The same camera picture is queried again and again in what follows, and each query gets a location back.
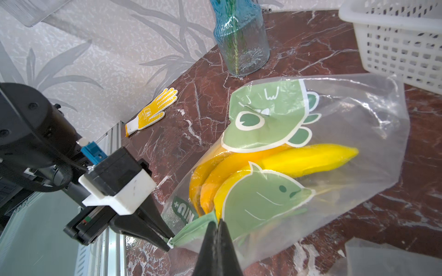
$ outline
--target plastic bag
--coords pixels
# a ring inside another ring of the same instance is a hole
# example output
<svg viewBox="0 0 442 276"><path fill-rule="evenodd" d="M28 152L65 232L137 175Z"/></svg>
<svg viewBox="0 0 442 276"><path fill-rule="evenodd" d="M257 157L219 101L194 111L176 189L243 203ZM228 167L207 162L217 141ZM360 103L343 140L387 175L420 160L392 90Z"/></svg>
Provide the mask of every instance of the plastic bag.
<svg viewBox="0 0 442 276"><path fill-rule="evenodd" d="M223 217L243 269L394 185L410 129L403 84L375 74L252 81L229 119L162 217L195 252Z"/></svg>
<svg viewBox="0 0 442 276"><path fill-rule="evenodd" d="M327 276L436 276L442 260L408 252L389 244L352 238L345 243L347 258L339 259Z"/></svg>

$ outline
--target white plastic basket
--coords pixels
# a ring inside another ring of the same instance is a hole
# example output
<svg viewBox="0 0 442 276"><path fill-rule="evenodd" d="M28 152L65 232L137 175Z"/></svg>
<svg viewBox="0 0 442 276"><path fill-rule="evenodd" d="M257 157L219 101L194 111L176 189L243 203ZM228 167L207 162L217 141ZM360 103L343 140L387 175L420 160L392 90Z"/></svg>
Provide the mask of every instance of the white plastic basket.
<svg viewBox="0 0 442 276"><path fill-rule="evenodd" d="M442 0L347 0L365 70L442 95Z"/></svg>

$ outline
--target screw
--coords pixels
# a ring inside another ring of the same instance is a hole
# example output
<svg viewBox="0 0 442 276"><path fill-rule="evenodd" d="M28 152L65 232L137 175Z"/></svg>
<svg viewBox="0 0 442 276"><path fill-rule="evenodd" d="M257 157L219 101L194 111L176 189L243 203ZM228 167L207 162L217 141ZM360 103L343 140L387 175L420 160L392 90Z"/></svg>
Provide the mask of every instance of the screw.
<svg viewBox="0 0 442 276"><path fill-rule="evenodd" d="M29 108L30 110L36 110L37 107L38 107L38 104L37 104L36 102L31 102L31 103L28 105L28 108Z"/></svg>
<svg viewBox="0 0 442 276"><path fill-rule="evenodd" d="M7 129L0 130L0 137L6 137L8 135L9 135L9 130Z"/></svg>

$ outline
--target wall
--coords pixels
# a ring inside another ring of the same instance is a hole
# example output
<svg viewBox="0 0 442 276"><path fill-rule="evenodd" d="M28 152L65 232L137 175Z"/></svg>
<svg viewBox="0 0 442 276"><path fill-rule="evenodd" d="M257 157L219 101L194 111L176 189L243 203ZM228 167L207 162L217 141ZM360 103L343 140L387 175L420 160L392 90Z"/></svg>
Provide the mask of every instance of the wall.
<svg viewBox="0 0 442 276"><path fill-rule="evenodd" d="M258 0L272 11L341 2ZM128 121L215 45L209 0L73 0L32 28L0 8L0 26L0 81L60 103L90 140Z"/></svg>

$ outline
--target cable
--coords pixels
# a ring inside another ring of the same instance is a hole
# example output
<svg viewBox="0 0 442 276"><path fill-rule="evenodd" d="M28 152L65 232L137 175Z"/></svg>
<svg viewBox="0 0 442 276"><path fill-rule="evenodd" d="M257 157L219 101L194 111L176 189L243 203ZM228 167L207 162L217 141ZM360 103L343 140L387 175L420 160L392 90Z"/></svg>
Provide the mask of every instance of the cable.
<svg viewBox="0 0 442 276"><path fill-rule="evenodd" d="M33 191L33 192L50 193L50 192L55 192L55 191L64 189L69 185L69 182L67 182L67 183L64 183L63 185L55 186L55 187L42 186L42 185L32 182L31 180L27 179L26 177L14 172L13 170L8 168L3 163L0 163L0 174L5 179L7 179L7 180L19 185L19 186L22 186L25 189Z"/></svg>
<svg viewBox="0 0 442 276"><path fill-rule="evenodd" d="M68 157L66 157L64 154L62 154L58 149L56 149L53 145L49 144L46 139L37 131L35 131L34 127L31 125L31 123L26 119L26 117L23 115L23 113L15 106L15 104L11 101L11 99L6 95L6 93L3 91L3 89L1 88L0 85L0 94L6 99L6 101L8 102L9 106L12 108L12 110L14 110L14 112L17 114L17 116L19 117L19 119L26 125L28 126L30 132L37 138L37 140L39 140L40 143L42 143L43 145L45 145L46 147L48 147L56 156L58 156L61 160L63 160L64 162L66 162L67 164L82 170L82 171L88 171L86 168L75 164L71 159L69 159Z"/></svg>

